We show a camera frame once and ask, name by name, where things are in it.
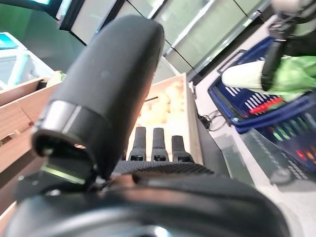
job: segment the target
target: green wall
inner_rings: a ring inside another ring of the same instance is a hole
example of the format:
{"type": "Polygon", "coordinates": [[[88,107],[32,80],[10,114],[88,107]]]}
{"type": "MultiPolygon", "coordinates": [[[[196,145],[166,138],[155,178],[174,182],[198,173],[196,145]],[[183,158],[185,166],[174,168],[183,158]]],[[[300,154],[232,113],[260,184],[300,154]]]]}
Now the green wall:
{"type": "Polygon", "coordinates": [[[54,70],[66,72],[84,49],[47,13],[0,4],[0,32],[9,32],[54,70]]]}

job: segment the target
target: white floor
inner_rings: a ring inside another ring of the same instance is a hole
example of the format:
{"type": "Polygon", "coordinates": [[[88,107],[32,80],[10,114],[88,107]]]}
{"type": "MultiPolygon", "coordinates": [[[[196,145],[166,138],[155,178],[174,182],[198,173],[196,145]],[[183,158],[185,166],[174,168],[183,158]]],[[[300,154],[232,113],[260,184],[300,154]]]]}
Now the white floor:
{"type": "MultiPolygon", "coordinates": [[[[249,49],[257,42],[268,36],[267,26],[273,21],[270,19],[255,34],[247,39],[239,49],[249,49]]],[[[204,80],[196,86],[197,109],[200,115],[207,115],[217,110],[210,99],[207,89],[218,77],[216,70],[211,72],[204,80]]],[[[224,122],[223,118],[214,121],[214,127],[224,122]]],[[[227,146],[223,137],[233,139],[237,151],[241,154],[244,166],[248,169],[256,188],[269,197],[284,213],[293,237],[314,237],[316,233],[316,193],[282,193],[276,186],[272,186],[244,142],[236,132],[235,128],[224,126],[218,131],[210,132],[218,146],[223,150],[227,146]]]]}

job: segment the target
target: blue shopping basket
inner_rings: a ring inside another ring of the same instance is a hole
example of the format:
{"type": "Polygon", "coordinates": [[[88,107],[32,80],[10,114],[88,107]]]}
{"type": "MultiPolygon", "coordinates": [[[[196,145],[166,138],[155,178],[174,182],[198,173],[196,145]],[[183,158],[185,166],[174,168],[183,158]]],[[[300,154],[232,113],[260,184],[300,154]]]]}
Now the blue shopping basket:
{"type": "MultiPolygon", "coordinates": [[[[229,67],[264,60],[273,41],[273,38],[268,37],[248,51],[240,50],[232,58],[241,53],[242,56],[229,67]]],[[[221,76],[210,86],[208,94],[227,123],[234,125],[238,133],[255,128],[277,147],[289,153],[297,163],[316,172],[316,91],[308,92],[277,109],[255,115],[249,111],[277,96],[227,87],[222,83],[221,76]]]]}

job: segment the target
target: wooden display bin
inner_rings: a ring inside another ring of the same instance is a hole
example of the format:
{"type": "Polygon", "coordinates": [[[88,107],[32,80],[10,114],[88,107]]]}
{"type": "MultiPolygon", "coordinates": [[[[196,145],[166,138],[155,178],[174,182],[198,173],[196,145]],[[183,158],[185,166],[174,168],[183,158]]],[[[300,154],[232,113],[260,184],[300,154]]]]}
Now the wooden display bin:
{"type": "Polygon", "coordinates": [[[0,91],[0,236],[12,213],[17,177],[38,170],[42,163],[28,152],[30,134],[57,85],[36,91],[41,80],[0,91]]]}
{"type": "Polygon", "coordinates": [[[146,122],[142,120],[142,115],[140,115],[129,137],[126,159],[128,159],[128,156],[133,148],[136,127],[144,126],[146,127],[146,160],[150,161],[153,147],[153,130],[155,127],[161,127],[164,129],[164,142],[170,161],[173,161],[171,137],[174,135],[180,135],[183,136],[186,151],[191,154],[195,163],[203,164],[198,137],[195,100],[186,80],[185,73],[152,84],[144,106],[150,107],[153,103],[156,103],[159,100],[159,97],[165,93],[166,89],[174,82],[180,82],[182,84],[181,93],[183,94],[183,110],[174,114],[170,111],[170,113],[168,113],[169,118],[167,118],[164,123],[156,124],[146,124],[146,122]]]}

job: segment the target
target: basket handle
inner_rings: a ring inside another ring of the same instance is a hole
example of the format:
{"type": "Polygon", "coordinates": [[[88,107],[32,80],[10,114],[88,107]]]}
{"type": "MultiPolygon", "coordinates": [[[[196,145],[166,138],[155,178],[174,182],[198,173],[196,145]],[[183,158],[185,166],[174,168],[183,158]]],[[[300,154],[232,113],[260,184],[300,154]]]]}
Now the basket handle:
{"type": "Polygon", "coordinates": [[[239,55],[240,53],[245,53],[246,50],[245,49],[240,49],[238,50],[236,53],[233,54],[233,56],[231,56],[231,58],[229,60],[227,60],[222,66],[220,66],[218,69],[217,69],[217,72],[219,74],[222,74],[224,72],[224,70],[222,70],[229,62],[231,62],[237,55],[239,55]]]}

